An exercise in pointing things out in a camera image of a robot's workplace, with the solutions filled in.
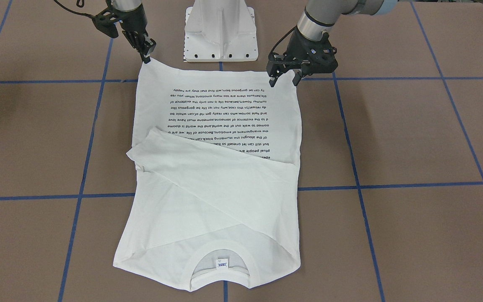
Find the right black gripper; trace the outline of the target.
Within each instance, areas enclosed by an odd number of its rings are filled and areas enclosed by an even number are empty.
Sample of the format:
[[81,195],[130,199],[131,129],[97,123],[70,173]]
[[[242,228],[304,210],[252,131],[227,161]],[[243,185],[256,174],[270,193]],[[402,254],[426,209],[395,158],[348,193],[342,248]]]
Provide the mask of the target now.
[[139,54],[142,62],[151,61],[150,55],[155,49],[156,42],[148,38],[146,32],[147,19],[143,9],[121,11],[116,9],[117,17],[121,22],[122,32],[132,47],[140,47]]

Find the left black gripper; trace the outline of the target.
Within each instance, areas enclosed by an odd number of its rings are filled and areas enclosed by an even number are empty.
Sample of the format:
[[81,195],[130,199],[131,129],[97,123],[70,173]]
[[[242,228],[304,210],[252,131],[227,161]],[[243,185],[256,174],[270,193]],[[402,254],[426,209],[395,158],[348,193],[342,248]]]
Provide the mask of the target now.
[[[288,36],[287,50],[283,54],[276,53],[275,48]],[[305,38],[298,28],[290,29],[268,54],[266,71],[270,77],[270,87],[275,86],[280,75],[292,69],[299,69],[293,77],[295,87],[307,75],[333,73],[338,67],[336,53],[337,48],[330,44],[329,33],[323,32],[319,41],[312,41]]]

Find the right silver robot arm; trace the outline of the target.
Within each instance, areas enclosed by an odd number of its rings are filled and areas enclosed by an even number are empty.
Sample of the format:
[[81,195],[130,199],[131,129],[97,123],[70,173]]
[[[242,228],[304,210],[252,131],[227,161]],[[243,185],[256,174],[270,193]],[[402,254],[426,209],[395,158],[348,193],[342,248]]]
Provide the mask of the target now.
[[143,63],[150,62],[155,49],[155,40],[149,37],[146,26],[148,20],[141,0],[110,0],[122,33],[129,44],[137,50]]

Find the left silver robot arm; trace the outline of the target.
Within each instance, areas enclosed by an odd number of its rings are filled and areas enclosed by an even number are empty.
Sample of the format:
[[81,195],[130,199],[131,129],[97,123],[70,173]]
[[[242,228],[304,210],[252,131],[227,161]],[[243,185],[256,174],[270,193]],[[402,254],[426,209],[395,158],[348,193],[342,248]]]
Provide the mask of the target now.
[[338,15],[330,28],[343,94],[483,92],[483,4],[402,2]]

